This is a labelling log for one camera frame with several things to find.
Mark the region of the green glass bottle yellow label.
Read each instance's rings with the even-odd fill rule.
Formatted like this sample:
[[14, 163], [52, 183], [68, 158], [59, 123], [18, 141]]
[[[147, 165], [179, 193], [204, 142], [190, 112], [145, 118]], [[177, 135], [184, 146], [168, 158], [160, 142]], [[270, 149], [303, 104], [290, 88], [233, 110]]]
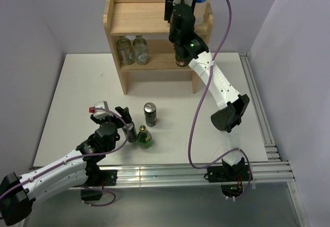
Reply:
[[176, 64], [180, 67], [186, 67], [188, 65], [185, 57], [179, 55], [178, 53], [175, 53], [175, 61], [176, 61]]

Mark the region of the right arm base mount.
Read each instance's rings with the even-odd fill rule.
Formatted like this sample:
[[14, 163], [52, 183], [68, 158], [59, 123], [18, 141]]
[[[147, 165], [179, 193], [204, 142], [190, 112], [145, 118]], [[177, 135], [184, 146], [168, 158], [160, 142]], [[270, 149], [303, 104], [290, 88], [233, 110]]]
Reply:
[[230, 166], [212, 166], [207, 168], [204, 179], [209, 183], [219, 183], [225, 200], [235, 202], [251, 185], [253, 175], [248, 165], [243, 165], [238, 170]]

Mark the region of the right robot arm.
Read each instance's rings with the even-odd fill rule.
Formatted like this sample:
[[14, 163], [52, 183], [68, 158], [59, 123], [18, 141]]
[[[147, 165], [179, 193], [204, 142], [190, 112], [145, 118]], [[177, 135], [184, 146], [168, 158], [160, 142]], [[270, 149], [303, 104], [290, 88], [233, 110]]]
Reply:
[[185, 0], [165, 0], [164, 20], [170, 24], [169, 41], [176, 55], [205, 83], [218, 107], [210, 117], [213, 126], [223, 135], [227, 154], [221, 159], [224, 177], [235, 180], [244, 167], [246, 158], [239, 151], [238, 126], [250, 102], [226, 79], [214, 62], [204, 40], [194, 31], [192, 5]]

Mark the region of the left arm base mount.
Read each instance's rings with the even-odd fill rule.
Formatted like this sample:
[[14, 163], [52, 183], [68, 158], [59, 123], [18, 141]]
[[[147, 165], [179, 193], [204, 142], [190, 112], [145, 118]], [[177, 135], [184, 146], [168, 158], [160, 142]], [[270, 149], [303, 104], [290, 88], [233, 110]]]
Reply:
[[[108, 186], [115, 186], [117, 182], [117, 170], [101, 170], [97, 175], [93, 175], [92, 179], [84, 184], [85, 187], [100, 187], [104, 190]], [[94, 191], [91, 189], [80, 190], [80, 198], [89, 203], [98, 202], [101, 197], [105, 194], [102, 191]]]

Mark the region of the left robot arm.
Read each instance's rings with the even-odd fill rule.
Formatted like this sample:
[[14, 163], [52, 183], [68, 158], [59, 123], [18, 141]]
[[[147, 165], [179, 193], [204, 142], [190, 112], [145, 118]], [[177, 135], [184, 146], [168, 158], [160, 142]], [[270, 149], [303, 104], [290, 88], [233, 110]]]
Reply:
[[12, 172], [1, 181], [1, 220], [11, 226], [24, 220], [33, 206], [71, 187], [93, 186], [101, 181], [98, 162], [116, 152], [118, 130], [132, 118], [127, 107], [94, 106], [89, 109], [98, 129], [63, 158], [22, 175]]

